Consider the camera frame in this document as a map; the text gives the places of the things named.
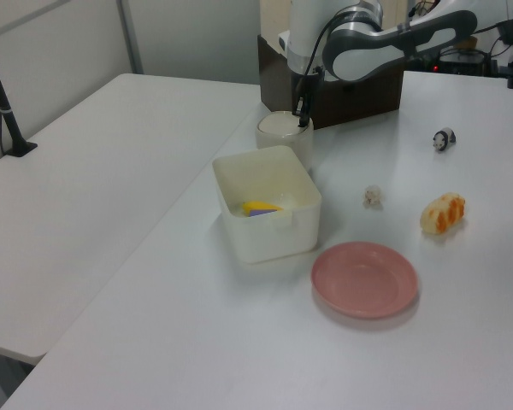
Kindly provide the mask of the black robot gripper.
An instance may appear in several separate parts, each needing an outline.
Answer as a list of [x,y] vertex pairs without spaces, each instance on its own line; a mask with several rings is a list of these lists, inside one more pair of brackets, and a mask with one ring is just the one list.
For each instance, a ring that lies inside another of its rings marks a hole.
[[298,116],[299,127],[307,127],[310,123],[311,101],[320,89],[324,80],[321,67],[311,70],[308,74],[291,72],[293,108],[292,114]]

